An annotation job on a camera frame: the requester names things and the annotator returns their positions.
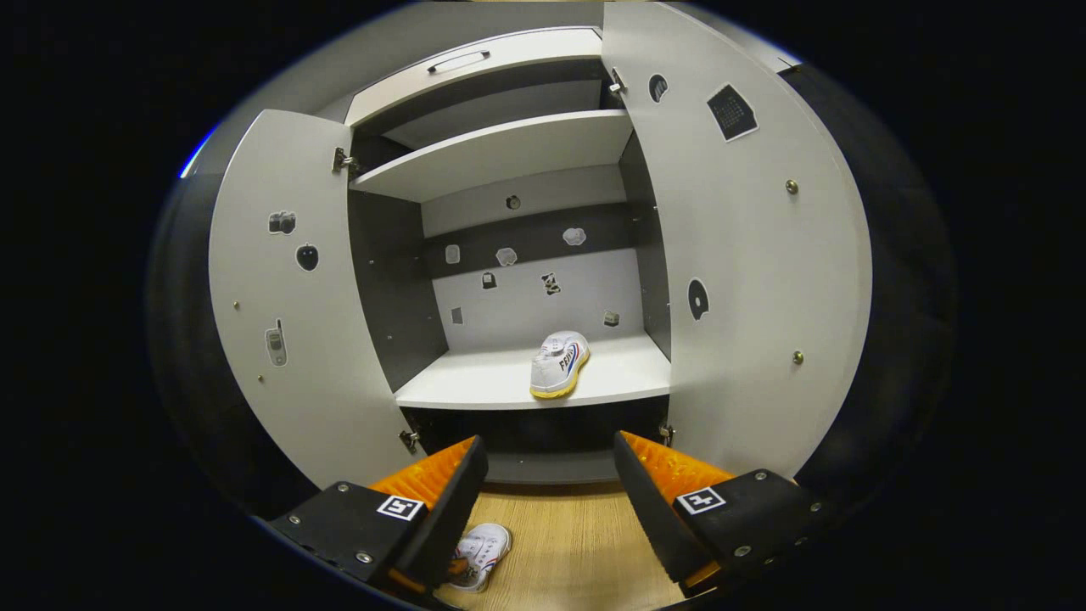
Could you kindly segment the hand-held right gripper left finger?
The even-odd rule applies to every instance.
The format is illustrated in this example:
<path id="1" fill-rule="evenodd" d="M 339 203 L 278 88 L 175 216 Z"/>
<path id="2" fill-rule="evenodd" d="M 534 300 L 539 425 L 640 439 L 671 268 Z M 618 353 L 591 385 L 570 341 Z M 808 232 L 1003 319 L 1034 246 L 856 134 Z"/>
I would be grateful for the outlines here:
<path id="1" fill-rule="evenodd" d="M 434 606 L 488 471 L 473 434 L 375 484 L 334 482 L 265 527 L 365 591 Z"/>

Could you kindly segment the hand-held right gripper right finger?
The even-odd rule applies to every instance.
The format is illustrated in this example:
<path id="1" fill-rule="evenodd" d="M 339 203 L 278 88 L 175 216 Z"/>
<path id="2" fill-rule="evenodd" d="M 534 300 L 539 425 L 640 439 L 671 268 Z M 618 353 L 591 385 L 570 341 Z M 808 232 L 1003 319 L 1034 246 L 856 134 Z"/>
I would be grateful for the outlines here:
<path id="1" fill-rule="evenodd" d="M 732 474 L 624 430 L 614 433 L 613 461 L 657 561 L 687 599 L 784 565 L 837 517 L 825 496 L 771 469 Z"/>

